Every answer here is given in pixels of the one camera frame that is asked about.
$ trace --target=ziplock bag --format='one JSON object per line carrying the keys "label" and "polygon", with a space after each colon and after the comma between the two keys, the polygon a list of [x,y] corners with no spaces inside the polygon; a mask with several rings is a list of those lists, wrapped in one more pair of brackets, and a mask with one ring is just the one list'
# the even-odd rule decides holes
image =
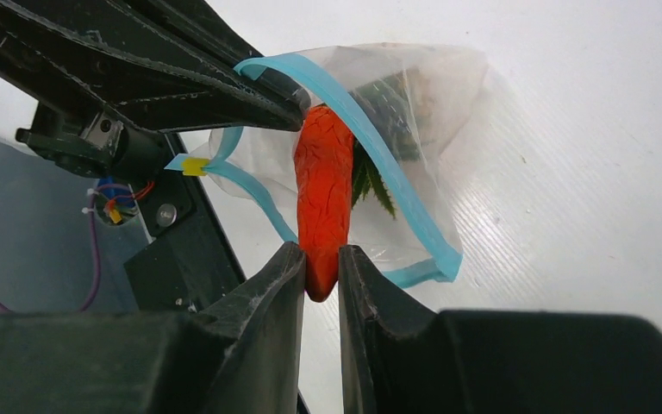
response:
{"label": "ziplock bag", "polygon": [[[391,194],[395,217],[373,194],[359,199],[349,242],[401,287],[454,280],[462,250],[448,195],[437,184],[438,161],[471,113],[488,68],[483,54],[446,46],[324,47],[246,60],[235,70],[257,78],[266,68],[296,80],[312,106],[334,110]],[[194,165],[202,175],[228,194],[254,199],[280,236],[297,242],[293,154],[299,135],[213,130],[188,162],[203,160]],[[168,168],[185,170],[186,160],[178,157]]]}

